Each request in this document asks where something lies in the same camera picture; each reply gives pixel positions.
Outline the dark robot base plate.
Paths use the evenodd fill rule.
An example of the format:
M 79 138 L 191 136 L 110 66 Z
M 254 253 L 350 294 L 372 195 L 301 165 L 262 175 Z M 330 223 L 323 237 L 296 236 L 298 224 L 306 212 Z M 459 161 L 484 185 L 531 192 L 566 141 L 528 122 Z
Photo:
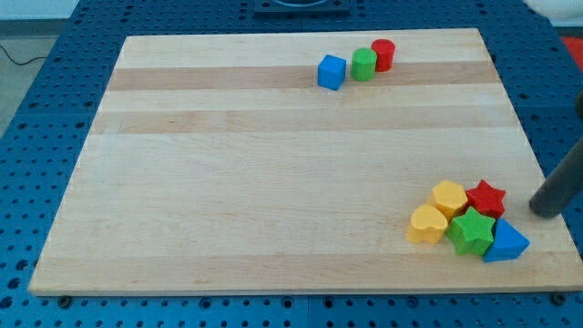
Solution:
M 312 15 L 349 14 L 351 0 L 252 0 L 253 14 Z

